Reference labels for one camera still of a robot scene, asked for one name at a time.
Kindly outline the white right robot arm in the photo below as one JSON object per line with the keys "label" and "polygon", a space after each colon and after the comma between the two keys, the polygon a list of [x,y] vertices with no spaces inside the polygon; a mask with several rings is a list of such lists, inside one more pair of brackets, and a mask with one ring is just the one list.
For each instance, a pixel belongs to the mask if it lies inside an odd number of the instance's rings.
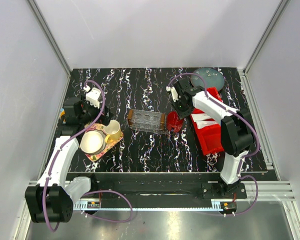
{"label": "white right robot arm", "polygon": [[221,197],[229,198],[235,193],[234,183],[239,181],[240,167],[257,142],[249,111],[224,104],[201,86],[191,87],[177,81],[173,86],[167,86],[166,91],[172,97],[170,102],[179,118],[183,119],[198,109],[220,125],[220,142],[225,157],[220,173],[223,182],[218,184],[217,192]]}

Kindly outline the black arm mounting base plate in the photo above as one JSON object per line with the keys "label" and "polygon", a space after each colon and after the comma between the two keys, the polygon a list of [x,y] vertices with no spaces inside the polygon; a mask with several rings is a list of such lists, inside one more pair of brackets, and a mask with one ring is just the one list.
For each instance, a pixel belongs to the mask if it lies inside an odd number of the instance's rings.
{"label": "black arm mounting base plate", "polygon": [[92,177],[99,189],[113,189],[122,194],[185,194],[204,199],[247,198],[242,182],[226,187],[219,173],[191,172],[69,172],[66,180]]}

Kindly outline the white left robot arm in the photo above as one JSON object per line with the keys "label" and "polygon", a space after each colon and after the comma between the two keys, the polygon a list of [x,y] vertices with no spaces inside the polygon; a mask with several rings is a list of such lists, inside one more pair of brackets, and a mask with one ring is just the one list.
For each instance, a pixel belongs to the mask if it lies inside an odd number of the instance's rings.
{"label": "white left robot arm", "polygon": [[104,100],[103,94],[89,92],[64,102],[64,115],[59,121],[51,158],[37,183],[28,186],[24,193],[32,222],[67,223],[74,204],[83,195],[88,198],[97,195],[98,185],[89,177],[76,177],[69,185],[66,177],[87,128],[95,123],[108,124],[113,116]]}

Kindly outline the red translucent cup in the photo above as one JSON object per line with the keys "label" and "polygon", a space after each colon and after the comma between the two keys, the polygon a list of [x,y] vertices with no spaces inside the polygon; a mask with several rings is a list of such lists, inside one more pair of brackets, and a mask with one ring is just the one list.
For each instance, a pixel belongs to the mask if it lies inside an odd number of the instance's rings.
{"label": "red translucent cup", "polygon": [[170,132],[178,133],[181,131],[184,119],[179,118],[177,112],[171,111],[166,118],[166,128]]}

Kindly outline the clear holder with wooden ends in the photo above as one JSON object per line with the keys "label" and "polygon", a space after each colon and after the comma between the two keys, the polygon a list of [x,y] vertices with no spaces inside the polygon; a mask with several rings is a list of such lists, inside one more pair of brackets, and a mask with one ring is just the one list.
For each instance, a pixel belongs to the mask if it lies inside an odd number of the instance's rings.
{"label": "clear holder with wooden ends", "polygon": [[161,112],[130,109],[128,126],[132,130],[162,134],[166,131],[166,115]]}

